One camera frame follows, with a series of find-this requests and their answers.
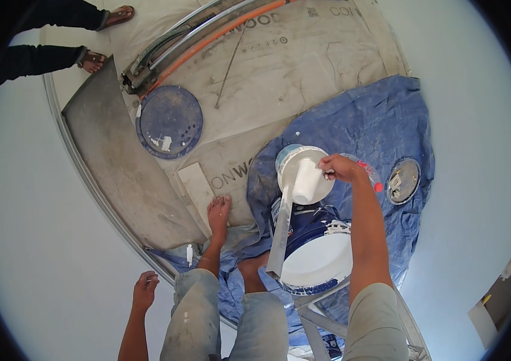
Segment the blue tarp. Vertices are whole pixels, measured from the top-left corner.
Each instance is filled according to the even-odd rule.
[[[382,183],[394,164],[405,157],[414,158],[421,167],[420,186],[407,203],[395,206],[384,191],[378,193],[386,223],[389,265],[392,280],[398,284],[408,267],[418,240],[420,213],[428,200],[434,177],[434,156],[430,141],[428,109],[416,78],[390,76],[371,85],[347,90],[301,114],[281,136],[270,141],[253,159],[247,179],[247,201],[258,232],[241,229],[231,232],[222,251],[219,308],[232,321],[239,319],[244,293],[237,263],[258,256],[271,247],[268,220],[272,203],[281,196],[274,167],[279,151],[293,143],[316,146],[328,154],[356,155],[375,168]],[[343,220],[352,219],[352,192],[349,184],[337,181],[324,199],[338,209]],[[180,272],[190,270],[181,249],[151,250],[169,260]],[[260,276],[268,291],[284,302],[290,331],[290,345],[307,345],[291,295],[280,289],[263,269]],[[318,302],[318,307],[333,319],[347,324],[348,288]]]

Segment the orange pipe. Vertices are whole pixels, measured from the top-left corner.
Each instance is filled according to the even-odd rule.
[[[179,58],[175,59],[175,61],[167,68],[165,68],[160,74],[155,82],[151,86],[151,88],[142,96],[140,99],[143,99],[147,94],[149,94],[150,91],[154,90],[159,86],[160,83],[162,83],[169,75],[173,74],[173,72],[179,68],[183,63],[185,63],[189,58],[191,58],[195,53],[203,49],[204,47],[208,46],[209,43],[214,41],[215,39],[219,38],[221,35],[225,34],[226,32],[230,31],[231,29],[237,27],[240,24],[245,23],[247,20],[255,18],[256,16],[259,16],[263,13],[267,13],[268,11],[272,11],[276,8],[279,8],[281,5],[288,4],[288,1],[286,0],[275,0],[274,2],[271,2],[269,4],[260,6],[259,8],[252,10],[248,13],[245,13],[244,15],[241,15],[240,17],[233,19],[226,25],[223,25],[221,28],[217,29],[216,31],[212,32],[208,36],[204,37],[200,41],[196,42],[192,47],[187,49],[183,54],[179,56]]]

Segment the hand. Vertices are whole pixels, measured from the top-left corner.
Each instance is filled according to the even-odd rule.
[[[155,287],[158,283],[159,279],[154,271],[141,274],[133,290],[133,311],[147,312],[155,299]]]
[[[324,156],[318,166],[324,170],[324,177],[328,176],[329,180],[339,179],[346,183],[352,183],[358,171],[363,171],[356,162],[339,154]]]

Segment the dark trousers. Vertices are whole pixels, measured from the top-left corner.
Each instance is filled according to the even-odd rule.
[[[47,24],[96,30],[102,25],[105,12],[83,0],[43,0],[37,3],[20,31]],[[85,50],[84,46],[7,47],[0,63],[0,85],[24,75],[40,75],[69,68],[80,60]]]

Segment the person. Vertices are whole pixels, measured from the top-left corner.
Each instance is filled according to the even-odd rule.
[[[352,257],[350,313],[343,361],[406,361],[406,335],[398,316],[389,273],[389,253],[382,209],[366,172],[348,158],[324,157],[319,167],[329,179],[352,185]],[[160,360],[218,360],[220,357],[218,269],[225,242],[231,198],[213,199],[208,206],[213,237],[196,269],[175,280],[175,305]],[[244,314],[229,361],[286,360],[287,319],[278,297],[266,291],[258,268],[269,251],[237,265],[245,283]],[[144,273],[135,285],[133,309],[119,350],[119,360],[147,360],[144,314],[153,302],[157,275]]]
[[[41,0],[23,22],[19,32],[47,24],[100,31],[128,21],[134,14],[135,9],[127,5],[114,11],[100,11],[83,0]],[[101,68],[105,59],[105,55],[95,53],[86,46],[9,46],[0,61],[0,85],[20,76],[41,75],[74,64],[94,73]]]

